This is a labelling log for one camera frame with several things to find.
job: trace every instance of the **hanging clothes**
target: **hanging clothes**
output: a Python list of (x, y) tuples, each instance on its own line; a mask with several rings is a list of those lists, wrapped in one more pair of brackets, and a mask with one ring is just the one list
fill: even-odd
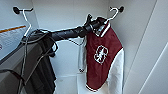
[(122, 94), (124, 50), (109, 22), (87, 35), (86, 51), (86, 87), (97, 91), (107, 81), (109, 94)]

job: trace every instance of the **white wall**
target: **white wall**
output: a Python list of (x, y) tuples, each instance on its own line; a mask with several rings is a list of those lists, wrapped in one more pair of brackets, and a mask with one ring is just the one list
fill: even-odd
[[(107, 17), (109, 0), (32, 0), (40, 28), (62, 30), (83, 26), (87, 15)], [(82, 39), (73, 39), (81, 43)], [(77, 94), (79, 46), (59, 41), (56, 57), (51, 58), (57, 76), (58, 94)]]
[[(33, 3), (31, 0), (0, 0), (0, 30), (9, 29), (13, 27), (26, 25), (22, 12), (17, 15), (13, 12), (13, 7), (17, 6), (19, 9), (31, 9)], [(32, 30), (38, 27), (35, 12), (26, 13), (27, 18), (32, 24)], [(2, 49), (0, 50), (0, 60), (13, 51), (19, 44), (23, 33), (27, 28), (8, 31), (0, 33), (0, 44)]]
[(124, 12), (111, 23), (125, 49), (123, 94), (167, 94), (162, 66), (167, 66), (168, 1), (110, 0), (110, 6), (121, 5)]

